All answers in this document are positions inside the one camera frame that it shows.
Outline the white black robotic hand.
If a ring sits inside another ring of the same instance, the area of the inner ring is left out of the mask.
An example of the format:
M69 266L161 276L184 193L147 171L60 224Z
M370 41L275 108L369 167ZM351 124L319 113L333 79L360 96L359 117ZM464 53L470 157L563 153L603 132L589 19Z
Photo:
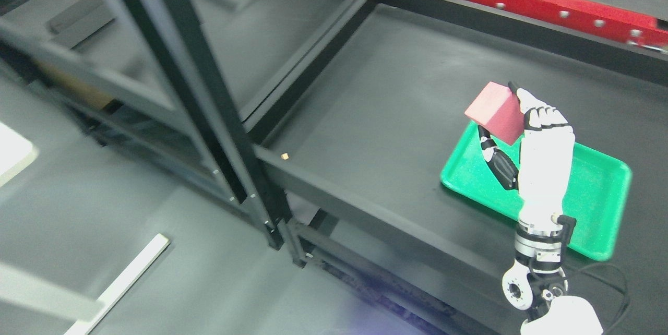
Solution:
M519 164L499 149L484 127L478 135L484 161L506 190L516 189L523 201L518 222L528 233L549 235L561 231L558 218L571 174L575 133L557 107L509 82L524 118Z

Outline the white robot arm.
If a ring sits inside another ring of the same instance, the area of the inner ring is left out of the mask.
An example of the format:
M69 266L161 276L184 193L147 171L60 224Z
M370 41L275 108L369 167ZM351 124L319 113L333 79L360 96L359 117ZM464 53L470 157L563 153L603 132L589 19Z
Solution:
M559 214L557 231L533 230L518 223L515 261L504 273L503 293L525 312L520 334L602 334L603 326L589 301L569 294L563 269L577 219Z

